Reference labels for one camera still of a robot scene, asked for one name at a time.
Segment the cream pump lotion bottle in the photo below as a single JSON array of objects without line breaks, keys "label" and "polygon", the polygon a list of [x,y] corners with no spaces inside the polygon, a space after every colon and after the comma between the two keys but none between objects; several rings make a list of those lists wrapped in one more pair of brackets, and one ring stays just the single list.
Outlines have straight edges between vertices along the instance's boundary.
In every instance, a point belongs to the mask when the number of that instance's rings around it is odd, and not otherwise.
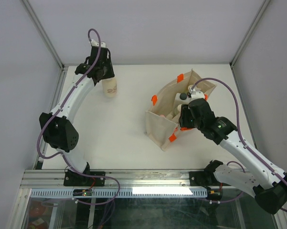
[{"label": "cream pump lotion bottle", "polygon": [[117,94],[117,81],[115,77],[102,80],[103,93],[108,98],[113,98]]}]

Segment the beige canvas bag orange handles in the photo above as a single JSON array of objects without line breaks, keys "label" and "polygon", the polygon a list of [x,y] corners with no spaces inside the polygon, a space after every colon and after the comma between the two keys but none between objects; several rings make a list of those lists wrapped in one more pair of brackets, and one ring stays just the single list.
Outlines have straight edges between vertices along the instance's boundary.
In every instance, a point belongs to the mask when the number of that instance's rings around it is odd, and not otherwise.
[{"label": "beige canvas bag orange handles", "polygon": [[[191,87],[200,79],[201,77],[193,70],[182,73],[152,96],[152,105],[145,114],[146,132],[147,136],[161,150],[166,150],[182,132],[190,130],[181,128],[179,120],[173,120],[173,112],[175,110],[173,104],[177,93],[187,94]],[[206,100],[215,88],[215,84],[205,80],[198,83],[194,90],[202,91]]]}]

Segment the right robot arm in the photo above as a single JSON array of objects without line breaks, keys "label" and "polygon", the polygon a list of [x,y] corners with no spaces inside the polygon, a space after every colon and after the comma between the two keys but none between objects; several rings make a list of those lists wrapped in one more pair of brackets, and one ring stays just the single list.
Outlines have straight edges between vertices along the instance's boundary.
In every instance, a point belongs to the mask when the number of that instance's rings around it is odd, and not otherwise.
[{"label": "right robot arm", "polygon": [[266,212],[276,214],[287,202],[287,172],[265,158],[242,137],[226,117],[216,117],[204,99],[181,105],[181,127],[196,128],[207,139],[231,153],[250,174],[230,169],[214,160],[204,169],[210,185],[226,183],[252,196]]}]

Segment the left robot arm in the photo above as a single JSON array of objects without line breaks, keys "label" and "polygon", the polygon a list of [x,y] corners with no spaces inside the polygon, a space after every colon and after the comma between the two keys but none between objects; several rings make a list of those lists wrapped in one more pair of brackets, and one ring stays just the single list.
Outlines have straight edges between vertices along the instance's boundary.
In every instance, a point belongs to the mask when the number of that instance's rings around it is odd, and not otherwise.
[{"label": "left robot arm", "polygon": [[53,156],[63,157],[69,171],[74,173],[74,180],[82,186],[90,181],[90,166],[78,150],[79,133],[73,122],[82,102],[97,83],[102,84],[105,96],[116,96],[111,53],[104,42],[92,45],[90,56],[77,66],[72,83],[59,103],[39,117],[42,132],[38,140],[43,139],[57,151]]}]

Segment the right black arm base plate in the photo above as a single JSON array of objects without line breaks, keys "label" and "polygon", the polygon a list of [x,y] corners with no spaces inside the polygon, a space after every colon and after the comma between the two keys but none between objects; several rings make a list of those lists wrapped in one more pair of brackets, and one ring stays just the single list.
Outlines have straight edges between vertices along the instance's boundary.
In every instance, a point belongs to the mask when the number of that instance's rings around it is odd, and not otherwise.
[{"label": "right black arm base plate", "polygon": [[190,171],[189,181],[191,186],[220,186],[220,182],[216,180],[215,176],[205,171]]}]

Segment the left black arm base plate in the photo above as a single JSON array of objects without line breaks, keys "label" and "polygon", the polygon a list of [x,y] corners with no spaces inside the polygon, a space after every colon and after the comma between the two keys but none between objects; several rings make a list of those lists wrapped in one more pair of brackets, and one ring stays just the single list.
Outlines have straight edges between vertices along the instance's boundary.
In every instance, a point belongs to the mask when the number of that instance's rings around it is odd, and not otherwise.
[{"label": "left black arm base plate", "polygon": [[64,177],[64,186],[65,187],[104,187],[105,179],[104,178],[92,178],[79,175],[75,172],[67,170]]}]

